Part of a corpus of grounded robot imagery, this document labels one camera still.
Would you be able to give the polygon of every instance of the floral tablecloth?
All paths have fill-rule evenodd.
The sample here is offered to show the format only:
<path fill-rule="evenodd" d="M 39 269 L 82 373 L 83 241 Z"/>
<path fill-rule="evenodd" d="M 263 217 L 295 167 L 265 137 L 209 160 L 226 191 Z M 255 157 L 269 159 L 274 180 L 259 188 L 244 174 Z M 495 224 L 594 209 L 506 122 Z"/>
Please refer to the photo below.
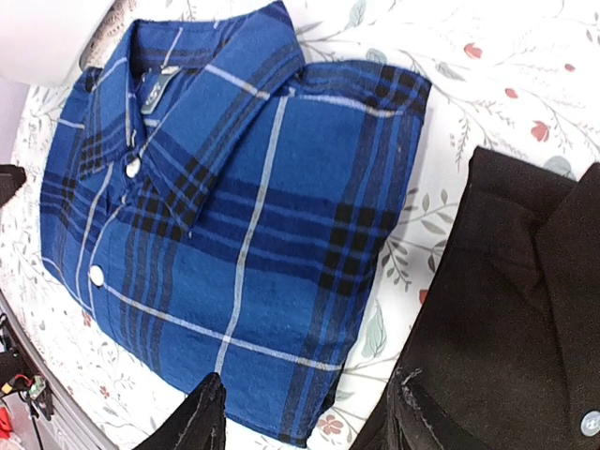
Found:
<path fill-rule="evenodd" d="M 215 20 L 268 0 L 119 0 L 84 59 L 107 60 L 128 25 Z M 600 2 L 587 0 L 287 1 L 307 60 L 371 59 L 424 74 L 433 89 L 393 236 L 382 249 L 359 340 L 308 446 L 343 450 L 379 399 L 443 254 L 478 144 L 579 178 L 600 159 Z M 13 162 L 29 179 L 3 210 L 0 286 L 50 369 L 119 447 L 183 399 L 99 331 L 42 268 L 38 196 L 68 89 L 32 87 Z M 287 445 L 228 423 L 227 448 Z"/>

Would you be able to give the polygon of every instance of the black fabric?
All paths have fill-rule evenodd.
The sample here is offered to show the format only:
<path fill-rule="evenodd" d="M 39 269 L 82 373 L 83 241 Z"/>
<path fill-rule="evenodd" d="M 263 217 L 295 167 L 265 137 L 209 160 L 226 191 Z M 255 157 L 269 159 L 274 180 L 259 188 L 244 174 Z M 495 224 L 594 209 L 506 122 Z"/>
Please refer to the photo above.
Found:
<path fill-rule="evenodd" d="M 22 167 L 0 165 L 0 207 L 15 195 L 26 179 L 25 170 Z"/>
<path fill-rule="evenodd" d="M 134 450 L 225 450 L 225 388 L 211 373 Z"/>
<path fill-rule="evenodd" d="M 440 268 L 352 450 L 598 450 L 600 165 L 477 149 Z"/>

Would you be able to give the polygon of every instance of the red flower print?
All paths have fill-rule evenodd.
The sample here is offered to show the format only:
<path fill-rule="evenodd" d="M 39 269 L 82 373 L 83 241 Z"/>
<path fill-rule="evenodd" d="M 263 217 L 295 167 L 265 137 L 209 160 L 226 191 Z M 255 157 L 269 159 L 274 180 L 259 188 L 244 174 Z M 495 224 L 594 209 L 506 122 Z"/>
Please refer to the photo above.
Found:
<path fill-rule="evenodd" d="M 471 59 L 481 59 L 481 54 L 483 53 L 483 50 L 481 50 L 479 47 L 475 47 L 475 43 L 472 42 L 470 44 L 465 45 L 465 53 Z"/>
<path fill-rule="evenodd" d="M 344 427 L 344 424 L 336 420 L 336 417 L 330 414 L 325 417 L 325 420 L 319 419 L 317 427 L 322 429 L 322 432 L 327 435 L 339 434 L 341 433 L 341 429 Z"/>
<path fill-rule="evenodd" d="M 504 93 L 509 98 L 518 98 L 518 95 L 517 95 L 517 92 L 515 92 L 515 89 L 511 89 L 510 87 L 507 87 L 506 89 L 504 89 Z"/>
<path fill-rule="evenodd" d="M 548 125 L 546 125 L 544 122 L 540 122 L 539 120 L 535 120 L 533 122 L 535 123 L 535 127 L 532 128 L 532 135 L 539 143 L 546 142 L 550 137 Z"/>
<path fill-rule="evenodd" d="M 82 311 L 83 316 L 83 324 L 85 326 L 92 326 L 92 316 L 90 316 L 87 312 Z"/>
<path fill-rule="evenodd" d="M 421 291 L 419 291 L 419 301 L 421 302 L 421 305 L 425 304 L 425 301 L 428 298 L 428 293 L 429 291 L 427 289 L 422 289 Z"/>

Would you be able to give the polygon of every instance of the shirt button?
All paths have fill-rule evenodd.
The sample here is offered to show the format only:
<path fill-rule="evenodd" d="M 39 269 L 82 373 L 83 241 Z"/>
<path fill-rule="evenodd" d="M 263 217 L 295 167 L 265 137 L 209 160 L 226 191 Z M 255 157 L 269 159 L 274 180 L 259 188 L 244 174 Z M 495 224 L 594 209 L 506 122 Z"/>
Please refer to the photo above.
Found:
<path fill-rule="evenodd" d="M 104 272 L 99 266 L 93 265 L 90 267 L 90 280 L 98 287 L 104 285 Z"/>
<path fill-rule="evenodd" d="M 132 160 L 125 168 L 125 174 L 128 178 L 135 178 L 136 175 L 140 172 L 140 168 L 142 166 L 142 160 L 136 157 Z"/>
<path fill-rule="evenodd" d="M 600 411 L 591 411 L 585 414 L 581 421 L 581 432 L 589 438 L 600 432 Z"/>

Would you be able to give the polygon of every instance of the shirt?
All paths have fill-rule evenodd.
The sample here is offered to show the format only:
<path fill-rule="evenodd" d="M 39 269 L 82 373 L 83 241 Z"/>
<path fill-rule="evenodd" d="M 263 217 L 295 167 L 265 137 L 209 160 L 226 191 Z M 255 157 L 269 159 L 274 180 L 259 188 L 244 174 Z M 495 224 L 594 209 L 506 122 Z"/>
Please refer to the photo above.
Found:
<path fill-rule="evenodd" d="M 398 222 L 430 83 L 306 64 L 282 3 L 135 22 L 58 121 L 42 258 L 99 327 L 234 421 L 306 445 Z"/>

